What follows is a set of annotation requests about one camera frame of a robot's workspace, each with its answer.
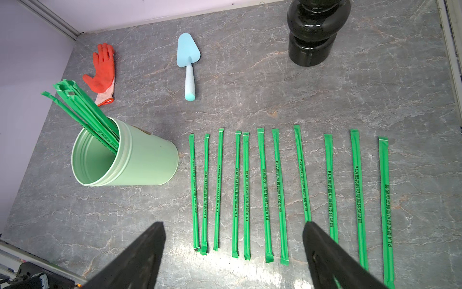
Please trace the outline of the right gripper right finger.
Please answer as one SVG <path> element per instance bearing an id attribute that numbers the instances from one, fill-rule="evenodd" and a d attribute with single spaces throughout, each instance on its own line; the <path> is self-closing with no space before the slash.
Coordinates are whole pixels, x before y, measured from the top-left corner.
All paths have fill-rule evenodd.
<path id="1" fill-rule="evenodd" d="M 303 244 L 316 289 L 384 289 L 386 286 L 349 256 L 315 222 L 306 222 Z"/>

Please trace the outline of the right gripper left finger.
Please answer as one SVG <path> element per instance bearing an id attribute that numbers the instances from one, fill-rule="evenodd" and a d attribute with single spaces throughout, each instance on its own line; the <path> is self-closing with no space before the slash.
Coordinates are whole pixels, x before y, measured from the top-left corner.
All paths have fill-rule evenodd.
<path id="1" fill-rule="evenodd" d="M 83 287 L 85 289 L 153 289 L 160 271 L 165 242 L 164 224 L 153 223 Z"/>

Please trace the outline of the eleventh green straw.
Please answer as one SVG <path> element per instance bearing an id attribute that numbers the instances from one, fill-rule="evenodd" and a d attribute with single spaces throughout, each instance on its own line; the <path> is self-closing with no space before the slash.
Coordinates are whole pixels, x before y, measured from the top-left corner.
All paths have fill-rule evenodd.
<path id="1" fill-rule="evenodd" d="M 379 137 L 379 163 L 381 184 L 381 224 L 383 239 L 383 282 L 389 289 L 395 288 L 395 272 L 392 241 L 391 194 L 389 180 L 389 140 Z"/>

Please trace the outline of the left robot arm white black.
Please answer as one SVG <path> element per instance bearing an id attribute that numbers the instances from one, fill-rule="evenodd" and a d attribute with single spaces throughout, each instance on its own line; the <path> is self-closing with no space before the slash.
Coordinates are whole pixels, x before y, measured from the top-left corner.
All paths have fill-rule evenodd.
<path id="1" fill-rule="evenodd" d="M 16 276 L 10 279 L 1 274 L 2 289 L 75 289 L 76 283 L 33 263 L 20 265 Z"/>

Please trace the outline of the light green metal cup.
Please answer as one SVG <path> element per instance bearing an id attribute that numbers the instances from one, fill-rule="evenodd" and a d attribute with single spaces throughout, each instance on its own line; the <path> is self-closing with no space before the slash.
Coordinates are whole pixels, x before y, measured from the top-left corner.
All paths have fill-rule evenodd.
<path id="1" fill-rule="evenodd" d="M 116 154 L 83 129 L 73 146 L 71 165 L 85 186 L 162 185 L 175 175 L 179 153 L 175 145 L 137 127 L 111 118 L 119 129 Z"/>

